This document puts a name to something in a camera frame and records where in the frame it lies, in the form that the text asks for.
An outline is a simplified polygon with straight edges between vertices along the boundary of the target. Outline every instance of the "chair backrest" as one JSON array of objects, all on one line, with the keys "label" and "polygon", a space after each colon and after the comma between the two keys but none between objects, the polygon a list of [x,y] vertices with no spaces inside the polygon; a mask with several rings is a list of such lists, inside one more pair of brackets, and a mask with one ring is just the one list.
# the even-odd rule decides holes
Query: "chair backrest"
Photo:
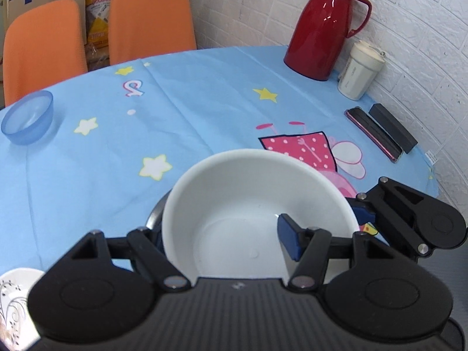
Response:
[{"label": "chair backrest", "polygon": [[17,17],[5,34],[5,105],[30,92],[87,72],[80,10],[73,0],[57,0]]},{"label": "chair backrest", "polygon": [[111,64],[196,48],[189,0],[111,0]]}]

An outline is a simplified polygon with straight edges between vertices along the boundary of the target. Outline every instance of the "black phone case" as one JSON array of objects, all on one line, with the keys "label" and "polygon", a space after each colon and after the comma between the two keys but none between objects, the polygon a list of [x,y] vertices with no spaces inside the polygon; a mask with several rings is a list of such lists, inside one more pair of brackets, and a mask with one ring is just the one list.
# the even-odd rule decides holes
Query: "black phone case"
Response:
[{"label": "black phone case", "polygon": [[348,117],[359,129],[361,129],[392,162],[397,162],[402,149],[372,118],[360,107],[354,107],[345,111]]},{"label": "black phone case", "polygon": [[417,145],[411,133],[382,104],[374,104],[369,114],[402,147],[405,153],[411,152],[411,149]]}]

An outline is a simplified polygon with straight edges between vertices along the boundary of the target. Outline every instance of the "blue gripper pad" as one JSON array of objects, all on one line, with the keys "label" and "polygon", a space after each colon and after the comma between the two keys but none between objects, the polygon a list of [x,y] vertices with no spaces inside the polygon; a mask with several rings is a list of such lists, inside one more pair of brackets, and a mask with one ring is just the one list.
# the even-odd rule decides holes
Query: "blue gripper pad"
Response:
[{"label": "blue gripper pad", "polygon": [[299,241],[299,234],[304,230],[298,226],[288,215],[278,217],[278,239],[294,261],[299,261],[304,253]]},{"label": "blue gripper pad", "polygon": [[360,226],[363,226],[366,223],[371,223],[372,225],[375,225],[375,214],[370,213],[368,210],[366,210],[365,207],[353,207],[351,206],[354,215],[356,216],[357,223]]}]

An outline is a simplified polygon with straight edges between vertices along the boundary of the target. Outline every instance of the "white plate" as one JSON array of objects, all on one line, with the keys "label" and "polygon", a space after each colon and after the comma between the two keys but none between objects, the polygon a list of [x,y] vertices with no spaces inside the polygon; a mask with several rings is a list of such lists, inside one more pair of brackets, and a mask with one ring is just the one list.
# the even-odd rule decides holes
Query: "white plate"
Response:
[{"label": "white plate", "polygon": [[27,311],[27,295],[43,271],[18,268],[0,276],[0,340],[12,351],[22,351],[39,339]]}]

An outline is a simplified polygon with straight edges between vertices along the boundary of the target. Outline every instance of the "white tumbler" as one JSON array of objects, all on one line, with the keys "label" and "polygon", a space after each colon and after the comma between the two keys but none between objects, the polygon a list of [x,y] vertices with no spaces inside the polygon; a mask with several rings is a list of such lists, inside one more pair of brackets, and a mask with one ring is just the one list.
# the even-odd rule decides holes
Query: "white tumbler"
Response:
[{"label": "white tumbler", "polygon": [[379,51],[367,42],[356,42],[348,62],[340,74],[338,90],[351,100],[359,100],[382,70],[385,63],[384,52]]}]

